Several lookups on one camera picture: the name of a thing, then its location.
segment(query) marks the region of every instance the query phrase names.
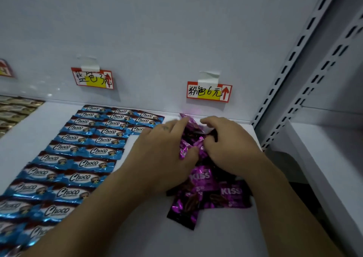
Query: forearm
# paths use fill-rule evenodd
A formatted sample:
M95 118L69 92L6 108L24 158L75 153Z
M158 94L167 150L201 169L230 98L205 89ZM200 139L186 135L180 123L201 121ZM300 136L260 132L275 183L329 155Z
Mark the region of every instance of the forearm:
M120 224L143 199L135 180L119 169L24 256L102 256Z
M342 256L276 166L264 156L251 168L245 178L270 256Z

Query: white wall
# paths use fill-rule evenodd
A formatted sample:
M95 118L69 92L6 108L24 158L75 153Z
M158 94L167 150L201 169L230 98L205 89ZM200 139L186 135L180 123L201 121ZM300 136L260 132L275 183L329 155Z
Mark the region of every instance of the white wall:
M0 93L251 120L318 0L0 0ZM77 55L116 90L75 85ZM230 103L186 100L221 71Z

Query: white shelf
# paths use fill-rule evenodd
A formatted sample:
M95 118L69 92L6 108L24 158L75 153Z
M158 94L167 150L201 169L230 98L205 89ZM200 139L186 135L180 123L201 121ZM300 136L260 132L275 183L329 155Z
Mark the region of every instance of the white shelf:
M0 193L57 135L82 105L46 102L0 139ZM165 121L178 118L165 115ZM241 124L256 140L253 127ZM131 136L120 167L137 136ZM159 195L139 206L121 226L109 256L268 256L255 205L203 210L191 231L166 218L172 197Z
M363 256L363 133L290 122L285 128L302 171L343 243Z

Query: pile of purple packages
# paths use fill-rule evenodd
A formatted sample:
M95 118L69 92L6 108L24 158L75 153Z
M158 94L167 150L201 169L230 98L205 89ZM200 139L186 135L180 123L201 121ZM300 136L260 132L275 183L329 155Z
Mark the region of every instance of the pile of purple packages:
M113 172L130 135L163 120L113 107L77 111L0 195L0 257L33 246Z
M167 191L168 196L175 196L167 217L191 230L195 228L201 209L252 206L247 183L236 181L235 175L217 167L204 150L203 140L207 135L218 140L216 130L205 134L195 120L189 119L180 141L179 158L183 159L188 149L196 146L199 149L199 161L184 183Z

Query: person's left hand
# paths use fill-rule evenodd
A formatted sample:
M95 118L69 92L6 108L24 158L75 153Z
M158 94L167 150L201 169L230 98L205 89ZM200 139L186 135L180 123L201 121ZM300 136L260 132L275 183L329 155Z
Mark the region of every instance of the person's left hand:
M118 170L148 195L164 192L185 181L198 161L198 148L179 159L179 144L189 118L145 128Z

